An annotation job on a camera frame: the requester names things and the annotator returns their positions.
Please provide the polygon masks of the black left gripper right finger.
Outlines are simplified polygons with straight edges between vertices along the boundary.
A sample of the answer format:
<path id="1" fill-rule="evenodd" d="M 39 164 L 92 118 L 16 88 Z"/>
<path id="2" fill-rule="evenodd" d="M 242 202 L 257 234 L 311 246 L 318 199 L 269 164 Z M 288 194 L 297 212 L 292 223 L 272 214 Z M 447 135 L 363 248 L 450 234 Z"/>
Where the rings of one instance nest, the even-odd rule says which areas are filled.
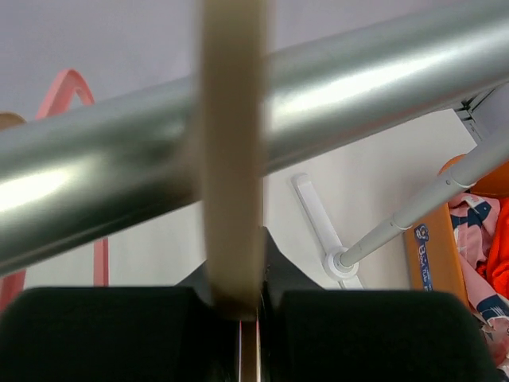
<path id="1" fill-rule="evenodd" d="M 453 295 L 326 290 L 265 233 L 264 381 L 500 381 L 473 316 Z"/>

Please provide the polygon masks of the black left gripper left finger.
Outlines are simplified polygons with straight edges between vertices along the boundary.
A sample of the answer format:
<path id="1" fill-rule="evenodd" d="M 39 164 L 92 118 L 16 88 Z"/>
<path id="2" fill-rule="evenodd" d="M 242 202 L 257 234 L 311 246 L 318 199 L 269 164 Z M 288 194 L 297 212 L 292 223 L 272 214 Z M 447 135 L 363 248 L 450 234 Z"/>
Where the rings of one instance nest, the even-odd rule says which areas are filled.
<path id="1" fill-rule="evenodd" d="M 1 316 L 4 381 L 235 381 L 237 325 L 198 267 L 175 286 L 38 287 Z"/>

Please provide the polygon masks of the pink plastic hanger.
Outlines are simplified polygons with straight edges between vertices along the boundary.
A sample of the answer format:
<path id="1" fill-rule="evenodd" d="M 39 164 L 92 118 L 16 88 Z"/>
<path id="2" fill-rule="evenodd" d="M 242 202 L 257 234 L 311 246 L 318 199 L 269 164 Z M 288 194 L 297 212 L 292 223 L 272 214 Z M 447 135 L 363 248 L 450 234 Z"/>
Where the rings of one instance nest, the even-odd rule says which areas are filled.
<path id="1" fill-rule="evenodd" d="M 59 115 L 66 112 L 77 95 L 85 106 L 95 103 L 85 79 L 74 69 L 57 74 L 43 99 L 37 119 Z M 96 287 L 108 287 L 110 282 L 110 259 L 108 238 L 94 242 L 93 282 Z M 1 278 L 1 312 L 23 291 L 26 269 Z"/>

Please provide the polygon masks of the orange shorts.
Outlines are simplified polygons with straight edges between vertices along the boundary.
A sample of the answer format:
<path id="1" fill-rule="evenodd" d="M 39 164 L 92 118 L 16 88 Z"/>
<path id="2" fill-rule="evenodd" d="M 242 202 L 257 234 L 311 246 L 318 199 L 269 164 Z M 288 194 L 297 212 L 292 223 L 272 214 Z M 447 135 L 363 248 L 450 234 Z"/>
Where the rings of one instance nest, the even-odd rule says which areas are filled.
<path id="1" fill-rule="evenodd" d="M 476 268 L 477 273 L 493 287 L 493 289 L 508 298 L 509 282 L 509 227 L 508 227 L 508 199 L 500 200 L 500 213 L 497 220 L 492 245 L 488 259 Z"/>

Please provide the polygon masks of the pink shark print shorts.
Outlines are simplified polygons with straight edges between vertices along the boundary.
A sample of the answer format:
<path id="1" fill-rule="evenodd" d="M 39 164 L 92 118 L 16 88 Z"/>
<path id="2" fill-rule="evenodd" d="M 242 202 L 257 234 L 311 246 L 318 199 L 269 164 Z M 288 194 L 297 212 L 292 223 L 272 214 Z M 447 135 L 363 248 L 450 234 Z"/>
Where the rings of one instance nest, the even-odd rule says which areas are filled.
<path id="1" fill-rule="evenodd" d="M 449 215 L 468 303 L 496 366 L 507 380 L 508 298 L 498 294 L 476 271 L 479 263 L 488 259 L 501 199 L 462 193 L 449 202 Z"/>

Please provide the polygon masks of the beige plastic hanger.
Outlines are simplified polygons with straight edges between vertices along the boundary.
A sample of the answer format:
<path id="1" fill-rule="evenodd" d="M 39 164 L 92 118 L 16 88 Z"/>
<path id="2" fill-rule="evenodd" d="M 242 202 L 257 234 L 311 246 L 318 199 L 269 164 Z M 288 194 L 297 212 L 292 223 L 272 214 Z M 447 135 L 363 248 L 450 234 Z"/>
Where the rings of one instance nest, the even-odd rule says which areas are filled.
<path id="1" fill-rule="evenodd" d="M 200 49 L 200 186 L 214 307 L 239 323 L 239 379 L 260 377 L 264 272 L 264 1 L 206 1 Z"/>

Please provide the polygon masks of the cream hanger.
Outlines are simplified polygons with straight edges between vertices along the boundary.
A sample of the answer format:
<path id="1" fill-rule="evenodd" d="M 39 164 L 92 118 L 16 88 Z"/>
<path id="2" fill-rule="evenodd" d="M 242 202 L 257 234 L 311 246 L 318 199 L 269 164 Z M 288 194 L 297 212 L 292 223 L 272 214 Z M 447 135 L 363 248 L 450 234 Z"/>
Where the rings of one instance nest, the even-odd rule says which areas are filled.
<path id="1" fill-rule="evenodd" d="M 26 123 L 25 119 L 18 115 L 17 113 L 13 113 L 10 111 L 5 111 L 0 113 L 0 130 L 3 131 L 5 129 L 19 126 Z"/>

